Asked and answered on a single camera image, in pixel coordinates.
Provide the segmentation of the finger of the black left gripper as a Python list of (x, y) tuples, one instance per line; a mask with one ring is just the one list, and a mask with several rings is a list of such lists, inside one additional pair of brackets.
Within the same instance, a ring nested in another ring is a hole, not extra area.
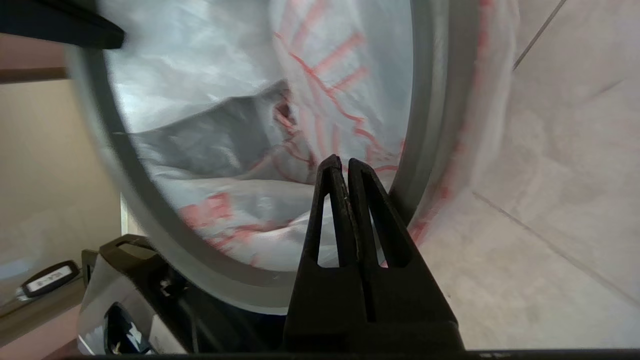
[(118, 25), (70, 0), (2, 0), (0, 32), (99, 50), (125, 41)]

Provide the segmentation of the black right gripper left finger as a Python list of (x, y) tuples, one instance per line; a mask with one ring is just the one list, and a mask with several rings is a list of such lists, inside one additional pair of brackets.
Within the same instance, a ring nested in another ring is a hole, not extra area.
[[(319, 264), (323, 210), (329, 198), (338, 266)], [(317, 171), (310, 218), (283, 332), (288, 351), (345, 351), (354, 329), (367, 319), (358, 264), (357, 226), (343, 178), (333, 154)]]

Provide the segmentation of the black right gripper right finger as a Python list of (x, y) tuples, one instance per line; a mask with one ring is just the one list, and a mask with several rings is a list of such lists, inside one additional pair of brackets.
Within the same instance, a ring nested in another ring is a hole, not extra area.
[(373, 168), (352, 158), (348, 187), (367, 325), (383, 347), (461, 351), (457, 318)]

